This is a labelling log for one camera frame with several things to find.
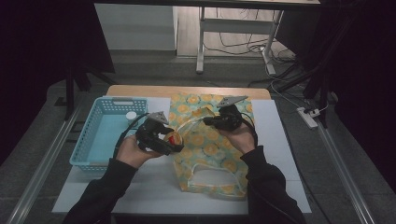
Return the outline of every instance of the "hand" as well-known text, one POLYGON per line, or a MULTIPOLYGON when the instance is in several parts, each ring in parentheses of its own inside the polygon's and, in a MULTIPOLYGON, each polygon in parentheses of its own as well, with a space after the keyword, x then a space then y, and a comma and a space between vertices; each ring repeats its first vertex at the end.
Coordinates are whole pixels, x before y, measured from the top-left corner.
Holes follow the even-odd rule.
POLYGON ((255 148, 253 134, 249 127, 244 123, 232 132, 223 130, 219 130, 219 132, 227 137, 233 147, 242 152, 242 154, 246 154, 255 148))
POLYGON ((156 151, 143 151, 139 148, 136 141, 136 136, 134 135, 124 138, 116 160, 125 162, 137 169, 145 163, 145 161, 162 155, 156 151))

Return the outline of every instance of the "gray floor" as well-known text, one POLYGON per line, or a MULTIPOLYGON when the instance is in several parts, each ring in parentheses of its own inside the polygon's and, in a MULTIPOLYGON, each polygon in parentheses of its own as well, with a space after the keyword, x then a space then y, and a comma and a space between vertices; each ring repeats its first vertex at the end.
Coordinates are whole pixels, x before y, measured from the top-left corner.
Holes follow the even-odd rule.
MULTIPOLYGON (((254 57, 206 57, 205 73, 202 76, 195 74, 195 59, 189 57, 176 57, 158 52, 112 52, 112 57, 116 74, 107 75, 120 84, 246 87, 252 80, 270 79, 265 75, 262 59, 254 57)), ((277 65, 276 71, 280 73, 287 66, 277 65)), ((68 160, 78 139, 78 130, 81 128, 81 122, 88 116, 93 100, 105 94, 109 87, 94 76, 90 76, 90 80, 92 89, 89 92, 76 90, 77 95, 87 95, 88 102, 82 107, 75 129, 67 135, 25 223, 60 223, 64 217, 52 214, 51 209, 71 169, 68 160)), ((270 81, 265 81, 252 87, 269 88, 269 84, 270 81)), ((272 94, 272 98, 276 101, 279 116, 284 121, 296 163, 301 170, 301 177, 305 179, 304 189, 313 211, 312 214, 305 214, 307 223, 328 223, 318 204, 332 223, 361 223, 318 130, 309 130, 295 112, 297 105, 304 105, 301 97, 303 87, 304 83, 290 89, 288 93, 283 93, 293 104, 278 94, 272 94)), ((61 128, 65 107, 56 105, 60 97, 65 97, 63 82, 49 88, 47 102, 12 154, 0 167, 0 223, 7 222, 37 165, 61 128)), ((327 109, 329 130, 372 211, 375 223, 396 223, 395 194, 364 150, 339 121, 333 112, 333 106, 334 104, 330 104, 327 109)), ((183 223, 207 222, 195 219, 183 223)))

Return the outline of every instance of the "white power strip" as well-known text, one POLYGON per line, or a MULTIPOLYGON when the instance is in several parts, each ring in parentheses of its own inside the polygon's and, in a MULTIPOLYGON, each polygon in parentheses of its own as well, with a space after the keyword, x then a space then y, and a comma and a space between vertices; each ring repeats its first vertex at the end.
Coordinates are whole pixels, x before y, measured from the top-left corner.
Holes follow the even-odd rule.
POLYGON ((314 109, 314 110, 309 111, 308 114, 309 114, 309 116, 311 116, 311 118, 314 118, 314 117, 319 116, 319 115, 320 115, 320 112, 319 112, 318 109, 314 109))
POLYGON ((318 124, 314 119, 311 117, 310 113, 305 114, 305 108, 299 107, 297 108, 297 112, 300 114, 300 116, 303 118, 305 121, 306 125, 308 125, 309 129, 315 129, 318 127, 318 124))

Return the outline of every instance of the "aluminum rail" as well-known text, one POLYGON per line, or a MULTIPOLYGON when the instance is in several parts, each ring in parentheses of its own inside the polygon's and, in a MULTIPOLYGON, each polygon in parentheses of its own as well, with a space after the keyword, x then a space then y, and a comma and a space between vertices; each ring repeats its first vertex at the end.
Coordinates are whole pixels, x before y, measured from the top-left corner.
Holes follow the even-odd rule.
POLYGON ((353 180, 352 175, 348 171, 347 166, 345 165, 344 160, 336 144, 332 140, 332 136, 330 135, 329 131, 325 129, 321 123, 318 125, 318 131, 324 144, 326 145, 330 157, 332 158, 332 162, 335 166, 335 170, 340 176, 340 179, 344 184, 346 192, 350 196, 352 204, 355 207, 356 213, 358 217, 361 219, 361 223, 375 224, 370 209, 367 206, 367 203, 364 201, 364 198, 361 195, 361 191, 356 186, 356 183, 353 180))
POLYGON ((80 112, 82 104, 87 99, 87 94, 88 93, 83 92, 77 97, 77 108, 70 116, 69 120, 64 122, 61 129, 56 134, 54 140, 49 146, 49 149, 47 150, 41 162, 38 164, 38 167, 35 170, 32 178, 30 179, 29 184, 25 188, 22 196, 20 197, 20 200, 18 201, 11 216, 9 217, 7 224, 23 223, 26 219, 39 191, 41 190, 45 180, 47 179, 53 163, 55 163, 55 160, 58 157, 62 146, 64 145, 64 141, 66 140, 67 135, 73 127, 73 124, 80 112))

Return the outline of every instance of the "black sleeve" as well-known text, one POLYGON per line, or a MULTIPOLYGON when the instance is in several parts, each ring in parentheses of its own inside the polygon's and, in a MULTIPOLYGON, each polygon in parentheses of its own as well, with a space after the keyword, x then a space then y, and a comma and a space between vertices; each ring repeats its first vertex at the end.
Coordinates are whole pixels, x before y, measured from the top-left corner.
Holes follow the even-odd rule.
POLYGON ((297 202, 286 192, 285 176, 276 166, 266 162, 263 147, 258 146, 241 159, 248 167, 247 203, 250 223, 304 224, 304 215, 297 202))
POLYGON ((122 161, 110 159, 103 177, 90 182, 63 223, 107 223, 117 200, 130 186, 136 171, 122 161))

